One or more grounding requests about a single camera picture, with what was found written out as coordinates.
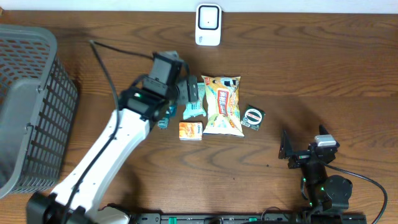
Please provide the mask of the green round-label packet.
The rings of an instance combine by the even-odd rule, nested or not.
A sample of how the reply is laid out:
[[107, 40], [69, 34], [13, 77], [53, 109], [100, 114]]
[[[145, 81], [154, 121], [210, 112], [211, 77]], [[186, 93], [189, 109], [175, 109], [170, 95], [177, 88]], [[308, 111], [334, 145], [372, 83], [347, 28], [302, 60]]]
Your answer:
[[265, 118], [266, 113], [259, 108], [247, 105], [246, 110], [241, 119], [241, 124], [247, 128], [258, 131]]

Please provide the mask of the yellow snack bag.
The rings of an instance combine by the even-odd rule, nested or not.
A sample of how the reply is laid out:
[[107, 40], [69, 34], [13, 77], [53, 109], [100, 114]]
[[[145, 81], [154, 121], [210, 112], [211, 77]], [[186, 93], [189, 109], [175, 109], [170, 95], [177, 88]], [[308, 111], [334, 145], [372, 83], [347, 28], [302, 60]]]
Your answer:
[[244, 137], [238, 105], [241, 77], [201, 77], [208, 105], [208, 121], [203, 133]]

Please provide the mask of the light teal small packet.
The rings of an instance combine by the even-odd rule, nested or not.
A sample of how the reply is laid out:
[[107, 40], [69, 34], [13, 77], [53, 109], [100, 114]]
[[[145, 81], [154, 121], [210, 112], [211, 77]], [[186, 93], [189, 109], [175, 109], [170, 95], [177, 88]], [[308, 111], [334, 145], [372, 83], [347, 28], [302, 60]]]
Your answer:
[[199, 115], [206, 116], [206, 111], [203, 107], [205, 97], [205, 84], [198, 83], [198, 100], [194, 103], [187, 103], [183, 112], [183, 119], [189, 119]]

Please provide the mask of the teal mouthwash bottle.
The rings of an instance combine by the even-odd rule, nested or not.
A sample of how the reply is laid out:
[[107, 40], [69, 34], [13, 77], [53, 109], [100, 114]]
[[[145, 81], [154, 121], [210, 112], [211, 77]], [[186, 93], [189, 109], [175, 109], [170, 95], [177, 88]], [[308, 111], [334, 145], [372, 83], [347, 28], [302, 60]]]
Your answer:
[[177, 112], [177, 105], [169, 106], [168, 110], [165, 113], [165, 116], [157, 123], [157, 126], [160, 129], [167, 129], [169, 126], [170, 119], [175, 117], [176, 112]]

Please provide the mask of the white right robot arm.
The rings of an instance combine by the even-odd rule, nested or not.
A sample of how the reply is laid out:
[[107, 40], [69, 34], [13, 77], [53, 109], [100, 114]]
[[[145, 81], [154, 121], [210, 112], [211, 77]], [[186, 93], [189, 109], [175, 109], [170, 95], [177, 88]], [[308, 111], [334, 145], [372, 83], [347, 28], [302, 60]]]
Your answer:
[[287, 132], [282, 131], [279, 159], [287, 159], [288, 168], [301, 170], [302, 184], [307, 190], [310, 207], [300, 213], [305, 223], [313, 223], [320, 217], [340, 218], [349, 207], [352, 182], [340, 175], [326, 173], [326, 166], [336, 158], [339, 146], [324, 126], [319, 125], [314, 142], [306, 150], [294, 151]]

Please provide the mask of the orange tissue pack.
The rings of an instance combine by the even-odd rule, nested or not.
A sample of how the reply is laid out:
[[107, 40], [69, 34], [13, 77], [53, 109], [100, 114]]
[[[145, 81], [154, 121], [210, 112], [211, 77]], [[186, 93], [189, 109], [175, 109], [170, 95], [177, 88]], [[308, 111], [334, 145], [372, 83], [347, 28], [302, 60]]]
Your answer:
[[180, 122], [179, 139], [181, 141], [201, 141], [203, 137], [202, 122]]

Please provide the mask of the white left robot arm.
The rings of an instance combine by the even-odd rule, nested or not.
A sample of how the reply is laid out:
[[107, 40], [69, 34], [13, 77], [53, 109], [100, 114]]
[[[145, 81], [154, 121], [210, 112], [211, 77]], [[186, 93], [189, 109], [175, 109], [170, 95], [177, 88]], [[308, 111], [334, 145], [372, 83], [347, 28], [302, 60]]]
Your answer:
[[116, 109], [81, 162], [50, 195], [34, 193], [28, 223], [130, 223], [131, 214], [100, 203], [131, 152], [166, 116], [171, 105], [198, 99], [197, 80], [176, 51], [153, 54], [153, 67], [116, 97]]

